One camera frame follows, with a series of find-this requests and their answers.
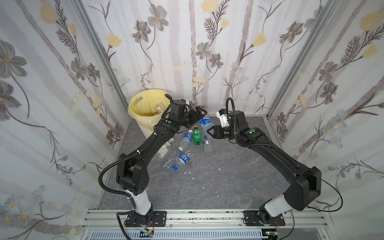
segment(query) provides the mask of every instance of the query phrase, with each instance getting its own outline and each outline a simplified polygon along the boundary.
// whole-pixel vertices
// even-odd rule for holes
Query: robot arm
[[[208,134],[216,139],[234,139],[237,134],[239,145],[263,156],[291,184],[282,195],[267,201],[259,208],[260,223],[269,225],[275,221],[275,217],[292,209],[301,211],[320,195],[321,171],[318,168],[308,168],[271,142],[259,128],[249,128],[242,111],[229,113],[229,122],[225,109],[221,109],[217,115],[221,125],[210,128]]]

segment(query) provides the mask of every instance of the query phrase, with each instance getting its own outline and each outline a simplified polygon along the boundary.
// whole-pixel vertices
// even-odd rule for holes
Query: gray marble floor
[[[214,124],[220,121],[211,117]],[[257,126],[267,135],[262,117],[247,117],[249,126]],[[175,134],[177,148],[182,134]],[[131,120],[120,153],[128,154],[144,142],[137,122]],[[283,193],[289,186],[283,176],[263,157],[226,139],[213,139],[214,153],[204,154],[203,146],[192,145],[190,162],[178,171],[162,169],[163,159],[149,164],[148,198],[155,209],[232,209],[258,208]],[[112,168],[107,186],[120,189],[116,168]],[[125,196],[105,192],[99,209],[130,209]]]

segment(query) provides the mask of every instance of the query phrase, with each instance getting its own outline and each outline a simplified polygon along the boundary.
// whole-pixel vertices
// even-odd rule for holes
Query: yellow trash can
[[[151,89],[136,94],[129,102],[128,114],[137,121],[146,138],[153,133],[153,126],[160,121],[169,105],[165,94],[166,91]]]

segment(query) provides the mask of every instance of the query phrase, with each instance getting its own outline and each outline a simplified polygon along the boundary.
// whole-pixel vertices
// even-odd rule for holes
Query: green bottle
[[[201,132],[197,126],[194,127],[193,131],[193,144],[200,145],[203,141],[201,140]]]

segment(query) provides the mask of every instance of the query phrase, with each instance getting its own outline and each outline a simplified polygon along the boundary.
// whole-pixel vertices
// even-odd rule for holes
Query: mounting plate
[[[243,213],[244,213],[244,221],[243,222],[246,224],[247,227],[264,226],[263,224],[261,224],[259,222],[259,219],[257,217],[258,212],[259,211],[251,211],[251,210],[250,211],[243,211]],[[279,226],[285,226],[285,221],[284,221],[282,214],[278,215],[274,219]]]

